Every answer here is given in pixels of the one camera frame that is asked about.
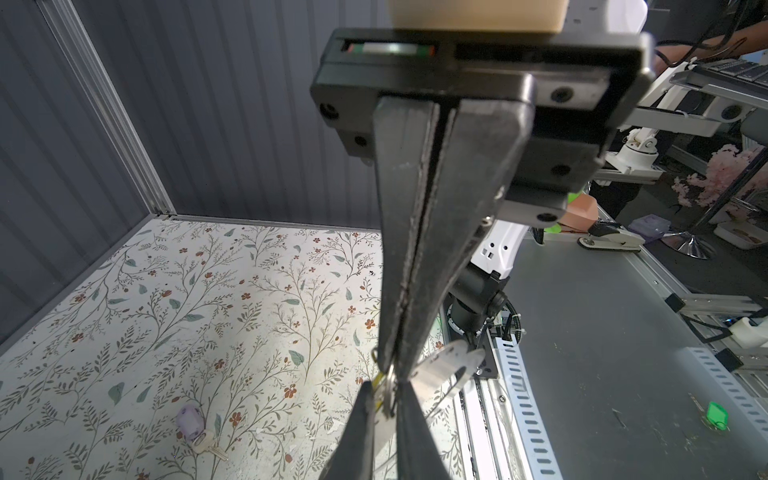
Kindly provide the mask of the pink flowers bunch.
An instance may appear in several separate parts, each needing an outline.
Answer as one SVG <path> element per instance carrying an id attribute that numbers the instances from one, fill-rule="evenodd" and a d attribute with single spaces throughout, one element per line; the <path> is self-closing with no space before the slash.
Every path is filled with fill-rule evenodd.
<path id="1" fill-rule="evenodd" d="M 677 194 L 677 203 L 683 207 L 711 206 L 763 151 L 766 148 L 762 146 L 744 151 L 730 144 L 721 147 L 712 154 L 704 175 L 691 174 L 674 179 L 672 190 Z"/>

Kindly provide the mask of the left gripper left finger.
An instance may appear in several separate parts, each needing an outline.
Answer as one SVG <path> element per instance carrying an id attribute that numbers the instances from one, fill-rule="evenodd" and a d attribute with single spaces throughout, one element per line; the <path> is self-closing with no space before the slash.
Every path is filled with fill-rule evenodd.
<path id="1" fill-rule="evenodd" d="M 375 398 L 371 381 L 362 383 L 345 429 L 321 472 L 325 480 L 370 480 L 374 465 Z"/>

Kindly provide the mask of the white stapler on desk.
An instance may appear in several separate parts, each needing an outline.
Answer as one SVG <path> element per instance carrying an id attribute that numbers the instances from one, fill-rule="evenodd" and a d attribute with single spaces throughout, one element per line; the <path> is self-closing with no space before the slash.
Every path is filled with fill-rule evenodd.
<path id="1" fill-rule="evenodd" d="M 577 243 L 591 250 L 639 252 L 645 239 L 612 221 L 598 221 Z"/>

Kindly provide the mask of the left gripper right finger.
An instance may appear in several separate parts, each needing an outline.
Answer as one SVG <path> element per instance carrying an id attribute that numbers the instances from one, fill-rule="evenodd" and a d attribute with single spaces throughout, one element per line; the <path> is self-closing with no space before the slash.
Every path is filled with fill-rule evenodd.
<path id="1" fill-rule="evenodd" d="M 398 386 L 395 420 L 398 478 L 450 479 L 410 382 Z"/>

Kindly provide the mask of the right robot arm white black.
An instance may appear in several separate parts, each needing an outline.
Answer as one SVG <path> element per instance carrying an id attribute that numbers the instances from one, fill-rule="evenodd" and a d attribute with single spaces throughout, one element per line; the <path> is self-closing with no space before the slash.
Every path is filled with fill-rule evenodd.
<path id="1" fill-rule="evenodd" d="M 415 367 L 446 297 L 481 329 L 524 233 L 562 218 L 653 80 L 643 1 L 394 1 L 338 28 L 310 88 L 375 169 L 383 241 L 376 361 Z"/>

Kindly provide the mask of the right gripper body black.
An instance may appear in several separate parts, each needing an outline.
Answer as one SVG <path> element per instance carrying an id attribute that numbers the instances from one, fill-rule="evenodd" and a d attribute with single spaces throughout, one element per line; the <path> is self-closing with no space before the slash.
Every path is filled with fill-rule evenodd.
<path id="1" fill-rule="evenodd" d="M 547 227 L 650 86 L 651 36 L 338 29 L 310 88 L 374 163 L 384 225 Z"/>

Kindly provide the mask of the purple key tag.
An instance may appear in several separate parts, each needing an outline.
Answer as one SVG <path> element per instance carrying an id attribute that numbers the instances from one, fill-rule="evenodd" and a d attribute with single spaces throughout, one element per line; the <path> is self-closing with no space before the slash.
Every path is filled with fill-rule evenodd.
<path id="1" fill-rule="evenodd" d="M 187 442 L 194 442 L 205 431 L 205 419 L 194 404 L 184 405 L 176 415 L 176 424 Z"/>

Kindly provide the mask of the yellow key tag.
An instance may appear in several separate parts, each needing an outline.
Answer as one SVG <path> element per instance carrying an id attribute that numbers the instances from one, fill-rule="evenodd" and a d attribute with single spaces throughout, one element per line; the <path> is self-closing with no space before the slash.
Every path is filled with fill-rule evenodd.
<path id="1" fill-rule="evenodd" d="M 373 393 L 375 398 L 381 398 L 383 396 L 384 385 L 386 383 L 386 375 L 383 372 L 378 372 L 377 375 L 371 380 Z"/>

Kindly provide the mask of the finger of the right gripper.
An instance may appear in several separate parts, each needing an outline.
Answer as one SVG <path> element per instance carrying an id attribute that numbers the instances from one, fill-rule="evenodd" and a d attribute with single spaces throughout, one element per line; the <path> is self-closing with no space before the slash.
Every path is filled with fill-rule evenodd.
<path id="1" fill-rule="evenodd" d="M 525 102 L 465 99 L 441 126 L 398 343 L 397 379 L 409 376 L 443 296 L 492 224 L 534 115 L 534 106 Z"/>
<path id="2" fill-rule="evenodd" d="M 383 372 L 398 358 L 438 118 L 434 103 L 402 97 L 380 98 L 372 116 L 383 251 L 377 363 Z"/>

